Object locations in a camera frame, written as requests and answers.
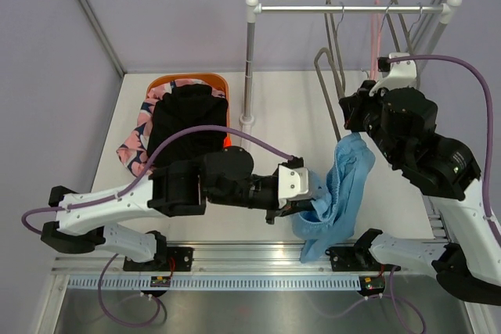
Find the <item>orange shorts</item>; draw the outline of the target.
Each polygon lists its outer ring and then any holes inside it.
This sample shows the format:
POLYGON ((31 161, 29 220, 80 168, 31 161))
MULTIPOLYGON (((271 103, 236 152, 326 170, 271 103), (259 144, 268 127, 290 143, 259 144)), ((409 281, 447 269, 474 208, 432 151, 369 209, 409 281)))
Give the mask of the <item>orange shorts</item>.
POLYGON ((224 148, 224 149, 225 149, 225 148, 228 148, 228 147, 230 147, 231 145, 232 145, 232 143, 231 143, 231 138, 227 135, 227 136, 225 137, 224 142, 223 142, 223 148, 224 148))

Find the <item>light blue shorts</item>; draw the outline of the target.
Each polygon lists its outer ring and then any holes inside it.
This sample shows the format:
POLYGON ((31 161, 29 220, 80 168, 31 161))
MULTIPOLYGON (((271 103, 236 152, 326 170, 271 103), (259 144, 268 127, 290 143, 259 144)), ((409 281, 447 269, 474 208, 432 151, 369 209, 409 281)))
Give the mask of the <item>light blue shorts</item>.
POLYGON ((351 133, 337 143, 325 181, 313 176, 319 191, 310 201, 312 209, 294 214, 291 219, 294 235, 305 241, 299 257, 302 264, 317 261, 328 248, 354 235, 374 163, 375 156, 360 134, 351 133))

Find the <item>pink hanger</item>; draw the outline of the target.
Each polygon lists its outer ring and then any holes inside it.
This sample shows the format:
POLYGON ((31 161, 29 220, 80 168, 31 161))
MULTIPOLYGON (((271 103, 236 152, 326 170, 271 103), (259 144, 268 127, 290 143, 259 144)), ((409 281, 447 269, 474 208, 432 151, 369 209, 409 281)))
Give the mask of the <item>pink hanger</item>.
POLYGON ((369 79, 375 81, 378 76, 377 59, 380 55, 382 40, 383 13, 374 13, 370 19, 370 69, 369 79))

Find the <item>black shorts hanger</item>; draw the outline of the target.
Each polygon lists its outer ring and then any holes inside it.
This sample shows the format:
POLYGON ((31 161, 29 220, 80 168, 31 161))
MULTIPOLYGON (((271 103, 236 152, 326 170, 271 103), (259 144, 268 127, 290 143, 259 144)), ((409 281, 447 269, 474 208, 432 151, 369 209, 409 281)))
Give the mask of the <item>black shorts hanger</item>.
POLYGON ((333 61, 337 65, 337 73, 341 81, 341 88, 344 92, 346 89, 346 77, 344 74, 344 64, 342 61, 341 48, 338 41, 337 25, 332 13, 324 14, 324 22, 326 26, 326 36, 328 49, 333 57, 333 61))

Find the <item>black shorts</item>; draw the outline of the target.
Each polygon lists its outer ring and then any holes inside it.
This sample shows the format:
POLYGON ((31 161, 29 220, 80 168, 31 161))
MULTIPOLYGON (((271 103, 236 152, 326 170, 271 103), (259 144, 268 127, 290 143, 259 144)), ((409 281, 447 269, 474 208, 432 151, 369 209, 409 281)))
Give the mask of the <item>black shorts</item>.
MULTIPOLYGON (((208 85, 191 84, 172 88, 155 105, 147 155, 152 156, 163 141, 188 127, 226 126, 227 111, 227 99, 213 96, 212 88, 208 85)), ((167 167, 179 160, 192 160, 220 151, 225 137, 226 134, 220 131, 198 131, 182 136, 158 154, 153 166, 167 167)))

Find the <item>pink patterned shorts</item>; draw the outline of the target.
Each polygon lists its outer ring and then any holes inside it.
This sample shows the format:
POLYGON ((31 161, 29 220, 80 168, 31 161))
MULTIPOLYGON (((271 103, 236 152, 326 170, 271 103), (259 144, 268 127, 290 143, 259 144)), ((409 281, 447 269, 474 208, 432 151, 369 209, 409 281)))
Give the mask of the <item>pink patterned shorts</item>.
POLYGON ((153 111, 155 105, 172 88, 191 84, 204 84, 212 88, 212 95, 229 99, 229 87, 226 80, 217 74, 173 74, 157 78, 146 89, 146 97, 140 107, 136 126, 125 141, 118 147, 120 162, 134 175, 138 176, 148 160, 147 146, 153 129, 153 111))

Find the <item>grey hanger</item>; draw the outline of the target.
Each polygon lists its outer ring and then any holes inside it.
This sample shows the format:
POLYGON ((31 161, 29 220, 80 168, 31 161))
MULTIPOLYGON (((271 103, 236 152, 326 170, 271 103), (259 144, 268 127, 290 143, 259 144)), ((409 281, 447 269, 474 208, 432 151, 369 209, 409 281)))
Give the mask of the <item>grey hanger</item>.
MULTIPOLYGON (((388 3, 388 5, 399 5, 399 3, 398 3, 398 0, 390 0, 389 3, 388 3)), ((403 14, 398 13, 397 15, 398 15, 398 20, 399 20, 400 27, 401 27, 401 30, 402 30, 402 35, 403 35, 404 40, 405 40, 406 51, 411 56, 413 56, 413 55, 415 55, 415 49, 414 49, 413 44, 411 42, 410 30, 409 30, 409 28, 406 25, 405 18, 403 16, 403 14)), ((395 29, 395 25, 394 25, 394 23, 392 21, 392 18, 391 18, 391 14, 385 13, 384 20, 386 21, 386 24, 388 25, 388 29, 390 31, 390 35, 391 35, 391 39, 393 41, 393 45, 395 47, 395 51, 396 52, 402 52, 403 50, 401 49, 401 46, 399 44, 398 35, 397 35, 396 29, 395 29)), ((413 86, 416 89, 420 88, 420 76, 419 76, 419 74, 417 75, 417 79, 414 81, 413 86)))

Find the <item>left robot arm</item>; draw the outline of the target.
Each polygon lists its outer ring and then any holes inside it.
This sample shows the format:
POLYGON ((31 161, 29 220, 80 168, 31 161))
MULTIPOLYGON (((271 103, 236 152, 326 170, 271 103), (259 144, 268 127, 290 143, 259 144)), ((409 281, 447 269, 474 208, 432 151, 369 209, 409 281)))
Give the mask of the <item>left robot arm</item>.
POLYGON ((122 221, 201 216, 207 203, 264 210, 268 224, 313 209, 321 187, 303 159, 281 163, 271 175, 254 174, 253 169, 251 154, 230 146, 174 162, 118 189, 78 194, 57 186, 50 199, 61 211, 44 223, 41 241, 59 253, 105 250, 123 255, 126 271, 160 271, 176 262, 165 236, 137 232, 122 221))

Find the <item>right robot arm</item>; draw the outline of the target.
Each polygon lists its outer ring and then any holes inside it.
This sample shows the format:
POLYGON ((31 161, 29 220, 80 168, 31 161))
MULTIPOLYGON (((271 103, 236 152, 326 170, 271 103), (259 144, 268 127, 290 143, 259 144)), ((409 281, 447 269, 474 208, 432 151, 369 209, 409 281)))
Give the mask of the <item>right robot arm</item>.
POLYGON ((392 170, 431 201, 453 236, 433 246, 371 228, 355 244, 355 262, 365 269, 385 264, 416 271, 459 300, 498 306, 500 247, 492 229, 499 222, 484 211, 473 153, 436 132, 437 105, 415 88, 378 89, 372 80, 339 104, 345 128, 367 133, 392 170))

